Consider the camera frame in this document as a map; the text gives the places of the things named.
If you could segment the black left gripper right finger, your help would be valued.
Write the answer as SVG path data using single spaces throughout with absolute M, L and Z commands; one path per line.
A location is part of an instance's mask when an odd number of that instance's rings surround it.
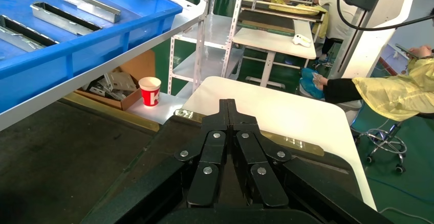
M 289 223 L 390 223 L 382 214 L 345 191 L 319 168 L 261 134 L 255 117 L 237 111 L 228 99 L 229 127 L 252 198 L 290 214 Z

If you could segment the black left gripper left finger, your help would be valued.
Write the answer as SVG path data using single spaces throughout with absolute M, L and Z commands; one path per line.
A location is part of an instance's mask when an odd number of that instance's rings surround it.
M 221 100 L 219 111 L 205 116 L 200 127 L 172 116 L 155 140 L 159 145 L 180 142 L 181 148 L 88 215 L 84 223 L 158 223 L 180 204 L 188 210 L 212 207 L 227 157 L 231 103 Z

